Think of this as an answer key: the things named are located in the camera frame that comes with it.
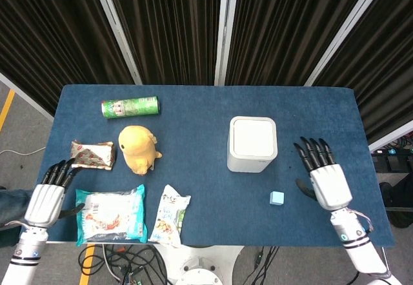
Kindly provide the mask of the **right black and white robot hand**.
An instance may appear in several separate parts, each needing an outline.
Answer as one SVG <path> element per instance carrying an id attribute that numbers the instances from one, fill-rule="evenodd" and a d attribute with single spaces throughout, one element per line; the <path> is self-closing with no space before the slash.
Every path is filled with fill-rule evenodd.
<path id="1" fill-rule="evenodd" d="M 296 179 L 300 191 L 317 201 L 327 211 L 346 208 L 352 201 L 352 194 L 342 167 L 336 162 L 328 143 L 320 138 L 301 138 L 302 145 L 294 143 L 311 182 L 306 187 L 301 179 Z"/>

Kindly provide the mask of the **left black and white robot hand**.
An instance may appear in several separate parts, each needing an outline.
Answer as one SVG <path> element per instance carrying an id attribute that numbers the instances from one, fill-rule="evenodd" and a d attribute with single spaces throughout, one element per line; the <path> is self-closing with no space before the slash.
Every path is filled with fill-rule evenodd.
<path id="1" fill-rule="evenodd" d="M 81 167 L 70 170 L 74 161 L 75 158 L 62 160 L 47 169 L 28 203 L 24 219 L 29 226 L 50 228 L 58 219 L 74 216 L 85 207 L 85 203 L 80 203 L 71 210 L 62 210 L 66 192 L 82 170 Z"/>

